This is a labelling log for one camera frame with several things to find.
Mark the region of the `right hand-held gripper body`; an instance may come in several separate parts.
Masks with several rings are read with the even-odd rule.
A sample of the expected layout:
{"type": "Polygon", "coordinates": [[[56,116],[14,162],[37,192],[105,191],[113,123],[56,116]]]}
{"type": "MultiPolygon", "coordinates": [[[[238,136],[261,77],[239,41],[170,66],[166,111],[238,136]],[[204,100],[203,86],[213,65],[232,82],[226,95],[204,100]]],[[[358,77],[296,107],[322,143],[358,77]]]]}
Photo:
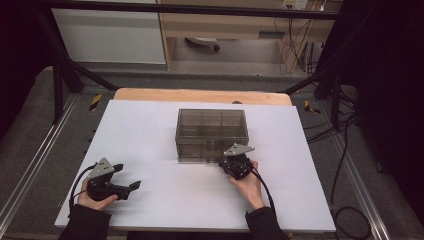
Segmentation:
{"type": "Polygon", "coordinates": [[[224,152],[224,158],[218,161],[218,165],[227,175],[242,180],[253,170],[253,165],[246,154],[254,150],[254,147],[235,143],[224,152]]]}

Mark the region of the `smoky transparent storage box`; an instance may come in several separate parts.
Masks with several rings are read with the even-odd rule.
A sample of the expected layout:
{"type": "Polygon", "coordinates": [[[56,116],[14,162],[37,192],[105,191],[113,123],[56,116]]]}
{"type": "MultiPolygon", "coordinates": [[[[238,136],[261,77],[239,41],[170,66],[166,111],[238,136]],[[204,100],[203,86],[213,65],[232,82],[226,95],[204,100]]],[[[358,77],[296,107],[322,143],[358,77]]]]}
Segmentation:
{"type": "MultiPolygon", "coordinates": [[[[176,137],[248,138],[245,112],[231,109],[180,109],[176,137]]],[[[231,146],[179,145],[182,147],[205,146],[211,148],[231,146]]]]}

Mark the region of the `black curtain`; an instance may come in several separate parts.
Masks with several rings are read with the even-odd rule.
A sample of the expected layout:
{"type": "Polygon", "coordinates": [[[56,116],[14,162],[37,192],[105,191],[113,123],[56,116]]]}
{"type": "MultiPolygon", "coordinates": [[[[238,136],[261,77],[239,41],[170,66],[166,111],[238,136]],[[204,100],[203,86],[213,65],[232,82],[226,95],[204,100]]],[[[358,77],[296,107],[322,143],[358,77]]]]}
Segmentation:
{"type": "Polygon", "coordinates": [[[424,226],[424,0],[344,0],[323,55],[346,46],[342,82],[378,160],[424,226]]]}

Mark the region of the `white power socket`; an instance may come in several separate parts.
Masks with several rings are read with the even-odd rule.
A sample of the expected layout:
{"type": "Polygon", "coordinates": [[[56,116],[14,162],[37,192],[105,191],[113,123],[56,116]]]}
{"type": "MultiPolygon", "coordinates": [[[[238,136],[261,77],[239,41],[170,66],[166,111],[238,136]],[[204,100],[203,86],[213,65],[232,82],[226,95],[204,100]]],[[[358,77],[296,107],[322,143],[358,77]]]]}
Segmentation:
{"type": "Polygon", "coordinates": [[[308,0],[283,0],[284,6],[289,6],[295,10],[304,10],[307,6],[308,0]]]}

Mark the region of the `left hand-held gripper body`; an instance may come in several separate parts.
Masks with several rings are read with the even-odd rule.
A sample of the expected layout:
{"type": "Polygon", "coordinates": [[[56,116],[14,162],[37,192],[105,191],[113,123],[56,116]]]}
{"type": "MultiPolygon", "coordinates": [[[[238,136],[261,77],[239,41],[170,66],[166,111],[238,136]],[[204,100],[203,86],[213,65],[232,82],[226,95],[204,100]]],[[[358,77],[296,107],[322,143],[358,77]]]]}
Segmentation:
{"type": "Polygon", "coordinates": [[[111,195],[117,195],[119,200],[127,200],[130,194],[128,186],[119,186],[111,182],[114,172],[113,165],[106,158],[95,164],[88,175],[87,192],[91,199],[101,201],[111,195]]]}

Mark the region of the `person's right hand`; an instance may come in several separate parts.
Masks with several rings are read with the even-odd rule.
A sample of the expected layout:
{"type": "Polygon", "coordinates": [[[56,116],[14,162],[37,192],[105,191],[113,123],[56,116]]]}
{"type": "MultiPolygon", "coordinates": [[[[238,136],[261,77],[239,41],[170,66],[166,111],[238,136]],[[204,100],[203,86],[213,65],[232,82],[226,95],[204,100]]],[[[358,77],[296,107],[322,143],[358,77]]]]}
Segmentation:
{"type": "Polygon", "coordinates": [[[237,187],[240,194],[251,205],[254,210],[263,208],[265,206],[262,193],[261,182],[257,177],[258,162],[252,160],[251,164],[254,168],[253,172],[242,180],[236,180],[229,176],[229,181],[237,187]]]}

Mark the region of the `yellow black tape strip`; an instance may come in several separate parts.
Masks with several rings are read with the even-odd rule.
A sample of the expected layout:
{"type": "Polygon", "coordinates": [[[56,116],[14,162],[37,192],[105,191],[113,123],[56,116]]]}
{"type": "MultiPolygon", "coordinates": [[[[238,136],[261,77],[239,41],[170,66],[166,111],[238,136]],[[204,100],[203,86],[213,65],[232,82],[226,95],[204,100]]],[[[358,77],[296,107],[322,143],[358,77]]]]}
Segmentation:
{"type": "Polygon", "coordinates": [[[314,114],[321,114],[321,111],[319,109],[315,109],[310,105],[310,102],[307,100],[304,100],[304,110],[305,112],[311,112],[314,114]]]}
{"type": "Polygon", "coordinates": [[[92,100],[92,102],[90,104],[90,107],[89,107],[89,111],[94,111],[96,109],[96,107],[97,107],[98,103],[100,102],[101,98],[102,98],[102,94],[97,94],[93,98],[93,100],[92,100]]]}

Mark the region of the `white cabinet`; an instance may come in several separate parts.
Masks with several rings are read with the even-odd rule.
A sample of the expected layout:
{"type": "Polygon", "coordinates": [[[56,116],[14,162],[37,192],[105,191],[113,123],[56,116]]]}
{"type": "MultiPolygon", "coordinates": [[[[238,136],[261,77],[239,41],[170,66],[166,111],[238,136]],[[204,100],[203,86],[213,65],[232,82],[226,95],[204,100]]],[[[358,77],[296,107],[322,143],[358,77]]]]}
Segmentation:
{"type": "Polygon", "coordinates": [[[53,9],[70,57],[78,62],[166,62],[153,13],[53,9]]]}

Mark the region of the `person's left hand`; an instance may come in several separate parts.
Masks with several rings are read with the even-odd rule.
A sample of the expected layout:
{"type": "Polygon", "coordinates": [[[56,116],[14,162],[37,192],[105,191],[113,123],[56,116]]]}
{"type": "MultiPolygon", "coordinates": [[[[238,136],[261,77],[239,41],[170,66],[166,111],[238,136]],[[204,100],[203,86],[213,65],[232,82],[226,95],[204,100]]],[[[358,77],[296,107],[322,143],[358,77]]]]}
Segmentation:
{"type": "Polygon", "coordinates": [[[77,198],[77,203],[79,205],[87,207],[87,208],[91,208],[94,210],[102,211],[118,199],[117,195],[111,195],[101,201],[95,201],[91,199],[87,193],[88,182],[89,182],[88,179],[85,179],[82,182],[81,192],[77,198]]]}

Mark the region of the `aluminium rail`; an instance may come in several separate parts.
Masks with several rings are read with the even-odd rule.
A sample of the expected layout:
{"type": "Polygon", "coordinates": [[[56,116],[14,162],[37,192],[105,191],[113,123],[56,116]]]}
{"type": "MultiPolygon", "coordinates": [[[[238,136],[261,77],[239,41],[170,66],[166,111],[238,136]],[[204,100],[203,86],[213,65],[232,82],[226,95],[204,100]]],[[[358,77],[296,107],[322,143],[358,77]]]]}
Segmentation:
{"type": "Polygon", "coordinates": [[[337,178],[340,173],[340,169],[344,168],[346,176],[349,179],[353,192],[355,193],[357,201],[361,207],[362,213],[365,215],[370,224],[371,233],[374,239],[390,240],[390,234],[377,210],[371,194],[369,193],[365,182],[363,181],[351,155],[347,150],[348,143],[345,141],[344,136],[342,134],[334,135],[332,139],[340,153],[340,161],[338,164],[338,170],[336,171],[335,180],[332,184],[330,199],[334,200],[337,178]]]}
{"type": "Polygon", "coordinates": [[[68,120],[76,100],[79,98],[78,94],[70,94],[62,108],[63,114],[54,123],[46,137],[43,139],[41,145],[37,149],[35,155],[31,158],[30,163],[25,169],[25,172],[20,177],[15,185],[13,192],[10,194],[6,203],[0,208],[0,239],[5,235],[7,228],[12,222],[16,212],[22,204],[25,196],[27,195],[34,179],[37,177],[40,169],[42,168],[47,156],[49,155],[56,139],[60,135],[66,121],[68,120]]]}

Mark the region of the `wooden desk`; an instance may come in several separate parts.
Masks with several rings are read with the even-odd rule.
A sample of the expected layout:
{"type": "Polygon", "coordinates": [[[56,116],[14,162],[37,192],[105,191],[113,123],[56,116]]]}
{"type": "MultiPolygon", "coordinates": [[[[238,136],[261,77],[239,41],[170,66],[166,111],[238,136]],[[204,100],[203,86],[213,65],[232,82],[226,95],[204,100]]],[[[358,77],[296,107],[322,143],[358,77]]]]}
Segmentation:
{"type": "MultiPolygon", "coordinates": [[[[295,10],[283,5],[283,0],[156,0],[159,4],[206,5],[224,7],[295,10]]],[[[332,0],[308,0],[304,10],[336,10],[332,0]]],[[[159,15],[165,39],[176,37],[260,39],[269,35],[277,43],[286,71],[292,73],[299,65],[301,53],[308,43],[324,43],[333,27],[332,20],[277,19],[212,15],[159,15]]]]}

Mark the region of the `office chair base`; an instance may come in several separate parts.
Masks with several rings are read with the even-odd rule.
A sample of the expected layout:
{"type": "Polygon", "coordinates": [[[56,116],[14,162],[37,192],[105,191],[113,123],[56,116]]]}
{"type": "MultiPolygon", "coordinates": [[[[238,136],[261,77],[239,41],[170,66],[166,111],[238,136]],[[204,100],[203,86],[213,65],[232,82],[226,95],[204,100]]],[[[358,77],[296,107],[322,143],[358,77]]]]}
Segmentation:
{"type": "Polygon", "coordinates": [[[219,51],[220,50],[220,46],[218,45],[218,42],[215,38],[192,38],[192,37],[187,37],[186,38],[187,41],[197,44],[197,45],[201,45],[201,46],[209,46],[212,47],[214,51],[219,51]]]}

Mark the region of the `black metal frame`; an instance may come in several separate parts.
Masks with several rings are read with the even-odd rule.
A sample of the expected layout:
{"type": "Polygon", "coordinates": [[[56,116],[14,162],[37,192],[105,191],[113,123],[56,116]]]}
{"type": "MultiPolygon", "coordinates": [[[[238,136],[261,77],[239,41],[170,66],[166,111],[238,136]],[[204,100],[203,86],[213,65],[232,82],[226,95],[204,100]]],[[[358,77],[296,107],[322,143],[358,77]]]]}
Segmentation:
{"type": "Polygon", "coordinates": [[[116,91],[118,86],[107,82],[95,75],[85,67],[76,63],[67,53],[61,34],[56,31],[54,24],[45,15],[51,8],[93,11],[116,11],[116,12],[142,12],[142,13],[166,13],[166,14],[191,14],[212,16],[241,16],[261,18],[287,18],[307,20],[338,20],[346,17],[346,14],[329,11],[312,10],[271,10],[264,8],[224,7],[203,5],[177,5],[156,3],[128,3],[128,2],[104,2],[104,1],[77,1],[77,0],[35,0],[31,10],[42,26],[49,46],[53,49],[53,73],[54,73],[54,96],[55,118],[58,122],[63,114],[62,84],[64,79],[71,92],[81,92],[83,85],[77,72],[88,77],[97,84],[108,90],[116,91]]]}

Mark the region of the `smoky transparent drawer with dividers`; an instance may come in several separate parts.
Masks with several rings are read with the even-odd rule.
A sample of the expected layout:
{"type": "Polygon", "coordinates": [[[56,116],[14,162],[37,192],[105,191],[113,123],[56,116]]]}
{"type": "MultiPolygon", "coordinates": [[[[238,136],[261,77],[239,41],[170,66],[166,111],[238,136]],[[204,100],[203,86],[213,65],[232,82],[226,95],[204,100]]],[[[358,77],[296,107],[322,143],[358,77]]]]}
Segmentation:
{"type": "Polygon", "coordinates": [[[188,146],[182,147],[178,151],[178,161],[182,163],[215,163],[229,156],[236,156],[246,152],[249,152],[249,149],[240,147],[224,149],[222,147],[188,146]]]}

